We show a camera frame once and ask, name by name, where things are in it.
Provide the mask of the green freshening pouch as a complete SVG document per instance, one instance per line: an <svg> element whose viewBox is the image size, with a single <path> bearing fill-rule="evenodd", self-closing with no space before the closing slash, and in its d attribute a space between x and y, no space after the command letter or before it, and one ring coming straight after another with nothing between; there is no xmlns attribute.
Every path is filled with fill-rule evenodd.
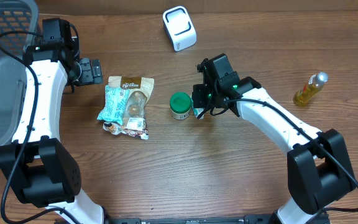
<svg viewBox="0 0 358 224"><path fill-rule="evenodd" d="M204 108L193 107L193 114L196 117L196 119L203 119L204 118Z"/></svg>

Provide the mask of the green lid jar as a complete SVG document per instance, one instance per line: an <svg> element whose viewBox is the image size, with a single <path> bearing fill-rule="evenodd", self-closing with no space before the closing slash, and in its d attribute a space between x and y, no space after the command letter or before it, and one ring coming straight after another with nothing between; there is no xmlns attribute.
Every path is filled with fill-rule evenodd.
<svg viewBox="0 0 358 224"><path fill-rule="evenodd" d="M177 120L189 117L191 109L191 98L184 92L176 92L170 98L170 111Z"/></svg>

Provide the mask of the teal white pack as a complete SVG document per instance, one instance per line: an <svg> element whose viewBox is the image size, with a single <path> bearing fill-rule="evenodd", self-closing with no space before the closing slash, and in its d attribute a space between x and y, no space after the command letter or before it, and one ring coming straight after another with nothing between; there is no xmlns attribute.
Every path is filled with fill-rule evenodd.
<svg viewBox="0 0 358 224"><path fill-rule="evenodd" d="M105 104L97 120L123 124L124 111L129 98L129 90L105 86Z"/></svg>

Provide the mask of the brown mushroom packet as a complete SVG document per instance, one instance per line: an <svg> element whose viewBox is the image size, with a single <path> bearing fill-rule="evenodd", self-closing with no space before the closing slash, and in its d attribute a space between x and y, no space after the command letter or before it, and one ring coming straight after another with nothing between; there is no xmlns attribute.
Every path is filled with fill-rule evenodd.
<svg viewBox="0 0 358 224"><path fill-rule="evenodd" d="M107 85L113 88L127 89L130 92L124 111L123 124L102 121L103 129L113 135L124 134L148 140L145 106L150 100L154 83L153 78L110 76Z"/></svg>

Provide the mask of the yellow oil bottle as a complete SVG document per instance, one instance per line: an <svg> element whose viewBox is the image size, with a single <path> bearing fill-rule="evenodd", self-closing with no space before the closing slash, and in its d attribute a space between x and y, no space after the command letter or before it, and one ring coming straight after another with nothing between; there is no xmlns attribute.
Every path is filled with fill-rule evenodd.
<svg viewBox="0 0 358 224"><path fill-rule="evenodd" d="M297 91L293 97L294 104L306 106L310 99L323 89L324 84L328 81L328 74L319 72L310 77L302 89Z"/></svg>

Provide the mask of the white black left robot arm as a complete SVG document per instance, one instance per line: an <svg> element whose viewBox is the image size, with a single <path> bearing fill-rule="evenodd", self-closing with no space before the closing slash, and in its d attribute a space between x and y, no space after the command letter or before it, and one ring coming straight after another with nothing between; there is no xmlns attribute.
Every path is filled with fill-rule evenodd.
<svg viewBox="0 0 358 224"><path fill-rule="evenodd" d="M64 223L110 223L104 207L81 187L78 163L60 141L63 91L100 84L100 62L80 57L75 26L45 19L40 41L26 47L19 63L27 76L24 104L12 142L0 146L0 169L18 201L40 214L58 213Z"/></svg>

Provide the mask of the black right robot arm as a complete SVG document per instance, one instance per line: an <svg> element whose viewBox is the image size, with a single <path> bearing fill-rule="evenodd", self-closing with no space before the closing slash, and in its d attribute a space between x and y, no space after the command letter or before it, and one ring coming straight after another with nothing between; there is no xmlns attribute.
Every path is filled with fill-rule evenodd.
<svg viewBox="0 0 358 224"><path fill-rule="evenodd" d="M251 77L239 78L226 54L196 66L203 82L193 87L201 118L215 108L232 111L268 136L287 158L290 200L266 223L329 223L330 204L357 185L346 143L335 129L322 132L293 116Z"/></svg>

